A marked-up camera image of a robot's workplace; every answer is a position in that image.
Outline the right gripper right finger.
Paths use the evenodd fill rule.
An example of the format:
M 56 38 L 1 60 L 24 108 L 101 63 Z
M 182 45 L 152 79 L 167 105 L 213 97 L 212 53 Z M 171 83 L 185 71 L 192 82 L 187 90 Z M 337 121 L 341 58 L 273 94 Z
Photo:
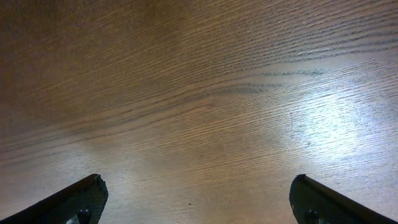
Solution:
M 292 181 L 289 202 L 298 224 L 397 224 L 305 174 Z

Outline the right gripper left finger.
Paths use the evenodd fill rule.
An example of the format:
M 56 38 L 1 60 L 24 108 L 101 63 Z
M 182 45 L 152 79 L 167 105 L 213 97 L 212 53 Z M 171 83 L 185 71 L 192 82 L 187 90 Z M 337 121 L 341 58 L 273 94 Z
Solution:
M 1 223 L 97 224 L 107 200 L 106 182 L 99 174 L 91 174 Z

